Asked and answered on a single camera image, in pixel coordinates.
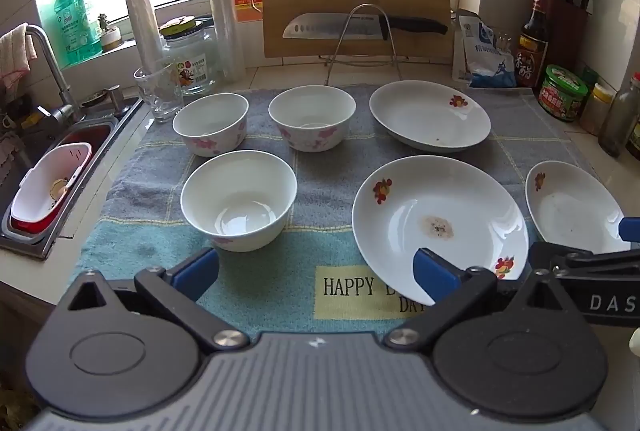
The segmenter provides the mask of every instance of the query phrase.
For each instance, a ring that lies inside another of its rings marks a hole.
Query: knife block
[[[571,72],[575,71],[588,16],[586,10],[565,0],[547,1],[549,45],[545,66],[557,64]]]

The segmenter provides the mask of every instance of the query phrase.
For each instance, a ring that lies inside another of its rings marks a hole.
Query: blue towel
[[[356,100],[350,134],[334,149],[315,154],[291,150],[271,122],[268,106],[279,91],[243,93],[250,109],[240,149],[268,151],[288,162],[298,178],[298,197],[285,230],[271,244],[246,254],[220,252],[219,278],[199,300],[207,310],[254,336],[259,331],[383,333],[424,309],[375,277],[351,232],[351,205],[363,181],[383,164],[419,153],[374,121],[369,97],[375,89],[345,88]],[[492,133],[452,156],[509,191],[535,241],[524,195],[531,167],[562,160],[593,170],[530,90],[468,94],[491,118]],[[204,161],[190,154],[171,125],[153,125],[114,181],[73,277],[97,268],[107,279],[130,278],[150,265],[170,268],[208,247],[208,238],[180,211],[182,185]]]

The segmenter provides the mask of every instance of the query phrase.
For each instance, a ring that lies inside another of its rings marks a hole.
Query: plastic wrap roll
[[[125,0],[140,62],[147,74],[162,69],[162,39],[158,21],[149,0]]]
[[[218,49],[225,78],[231,82],[246,75],[234,0],[210,0]]]

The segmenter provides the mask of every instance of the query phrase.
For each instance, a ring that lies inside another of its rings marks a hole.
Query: faucet
[[[58,124],[65,124],[66,119],[70,118],[73,122],[80,122],[84,119],[84,113],[78,107],[78,103],[71,95],[71,88],[67,84],[65,77],[63,77],[56,56],[53,55],[49,38],[45,31],[37,25],[27,25],[27,33],[32,37],[36,37],[40,41],[42,51],[44,52],[44,58],[47,59],[51,75],[56,81],[58,88],[60,88],[60,98],[62,99],[62,106],[47,111],[42,106],[38,106],[38,109],[47,117],[52,117]]]

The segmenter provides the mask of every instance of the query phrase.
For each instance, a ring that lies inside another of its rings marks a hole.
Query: green jar
[[[546,67],[538,102],[546,112],[565,122],[573,122],[589,88],[580,77],[555,64]]]

